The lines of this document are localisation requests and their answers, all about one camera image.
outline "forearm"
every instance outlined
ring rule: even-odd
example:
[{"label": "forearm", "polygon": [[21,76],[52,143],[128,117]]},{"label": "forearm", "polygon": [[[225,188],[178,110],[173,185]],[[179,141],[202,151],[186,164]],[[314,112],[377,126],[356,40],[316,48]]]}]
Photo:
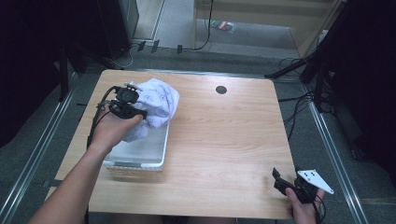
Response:
[{"label": "forearm", "polygon": [[81,223],[105,155],[89,148],[29,223]]}]

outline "human arm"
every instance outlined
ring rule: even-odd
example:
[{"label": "human arm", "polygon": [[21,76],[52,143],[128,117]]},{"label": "human arm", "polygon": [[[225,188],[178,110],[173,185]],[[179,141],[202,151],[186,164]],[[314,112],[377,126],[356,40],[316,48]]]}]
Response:
[{"label": "human arm", "polygon": [[[312,203],[301,203],[294,191],[290,188],[286,189],[286,195],[288,196],[290,203],[288,205],[288,211],[293,215],[294,220],[297,224],[316,224],[316,211]],[[323,199],[324,190],[318,189],[317,197]],[[320,202],[315,200],[315,206],[320,210]]]},{"label": "human arm", "polygon": [[[107,111],[101,111],[99,118]],[[128,130],[142,119],[141,115],[119,119],[112,113],[106,114],[97,124],[85,154],[29,223],[81,223],[103,160]]]}]

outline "white cloth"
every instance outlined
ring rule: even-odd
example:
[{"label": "white cloth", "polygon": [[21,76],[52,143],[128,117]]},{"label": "white cloth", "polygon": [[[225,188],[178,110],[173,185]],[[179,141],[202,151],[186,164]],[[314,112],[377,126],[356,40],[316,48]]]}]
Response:
[{"label": "white cloth", "polygon": [[132,142],[145,138],[149,128],[159,128],[169,123],[177,110],[179,93],[165,82],[152,78],[147,82],[137,84],[142,89],[134,107],[146,110],[148,115],[130,130],[123,138],[125,142]]}]

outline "clear plastic tray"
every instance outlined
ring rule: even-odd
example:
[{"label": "clear plastic tray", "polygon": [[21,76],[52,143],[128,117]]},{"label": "clear plastic tray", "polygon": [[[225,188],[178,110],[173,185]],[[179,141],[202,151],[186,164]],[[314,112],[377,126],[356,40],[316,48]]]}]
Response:
[{"label": "clear plastic tray", "polygon": [[106,156],[103,165],[110,170],[162,171],[168,132],[169,124],[149,129],[146,138],[120,142]]}]

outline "hand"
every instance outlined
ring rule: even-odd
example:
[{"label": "hand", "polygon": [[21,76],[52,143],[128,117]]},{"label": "hand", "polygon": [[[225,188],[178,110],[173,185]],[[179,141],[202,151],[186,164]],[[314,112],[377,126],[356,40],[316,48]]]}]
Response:
[{"label": "hand", "polygon": [[99,149],[108,154],[118,144],[124,135],[143,120],[143,116],[136,115],[131,119],[120,119],[104,107],[98,115],[98,123],[93,133],[90,148]]},{"label": "hand", "polygon": [[[316,223],[316,213],[314,209],[314,205],[312,203],[304,203],[302,204],[294,191],[290,188],[286,189],[286,195],[288,196],[290,203],[288,205],[288,211],[293,215],[294,220],[297,224],[307,224],[307,223]],[[317,196],[323,199],[324,190],[318,189]],[[320,210],[320,202],[318,199],[315,200],[315,206],[318,211]]]}]

